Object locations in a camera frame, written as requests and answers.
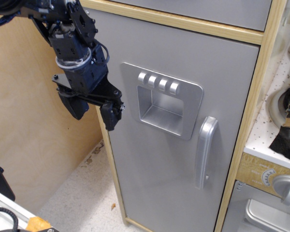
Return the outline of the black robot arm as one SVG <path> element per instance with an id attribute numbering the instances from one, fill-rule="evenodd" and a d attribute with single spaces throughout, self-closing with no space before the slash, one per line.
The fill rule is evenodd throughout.
<path id="1" fill-rule="evenodd" d="M 0 0 L 0 26 L 17 16 L 31 19 L 54 49 L 63 73 L 52 80 L 70 114 L 81 119 L 90 104 L 96 105 L 106 129 L 114 130 L 124 109 L 122 94 L 108 81 L 108 50 L 95 39 L 95 20 L 80 1 Z"/>

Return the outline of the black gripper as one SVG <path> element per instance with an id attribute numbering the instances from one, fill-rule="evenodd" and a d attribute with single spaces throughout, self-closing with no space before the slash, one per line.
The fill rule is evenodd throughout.
<path id="1" fill-rule="evenodd" d="M 80 120 L 91 103 L 101 106 L 100 113 L 107 131 L 113 131 L 121 120 L 124 108 L 122 93 L 108 81 L 106 65 L 90 61 L 75 69 L 65 66 L 64 74 L 54 75 L 52 81 L 58 85 L 58 95 L 75 119 Z"/>

